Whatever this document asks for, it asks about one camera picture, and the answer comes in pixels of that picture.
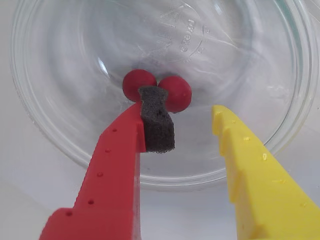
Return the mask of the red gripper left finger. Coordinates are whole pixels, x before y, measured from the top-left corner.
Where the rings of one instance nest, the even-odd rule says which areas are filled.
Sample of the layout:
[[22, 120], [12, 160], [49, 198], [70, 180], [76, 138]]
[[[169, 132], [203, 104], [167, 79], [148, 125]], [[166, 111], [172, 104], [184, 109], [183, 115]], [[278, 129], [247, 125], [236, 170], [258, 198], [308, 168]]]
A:
[[141, 100], [100, 135], [74, 206], [57, 209], [42, 240], [139, 240], [140, 155], [175, 147], [168, 93], [157, 86], [138, 90]]

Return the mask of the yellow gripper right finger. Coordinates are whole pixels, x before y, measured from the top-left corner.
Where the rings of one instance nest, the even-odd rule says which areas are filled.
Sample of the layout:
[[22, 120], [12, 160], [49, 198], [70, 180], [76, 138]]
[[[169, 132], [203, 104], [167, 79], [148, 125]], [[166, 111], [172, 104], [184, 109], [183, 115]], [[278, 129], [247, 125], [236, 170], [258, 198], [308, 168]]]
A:
[[317, 240], [320, 209], [260, 139], [223, 105], [212, 107], [212, 132], [225, 160], [239, 240]]

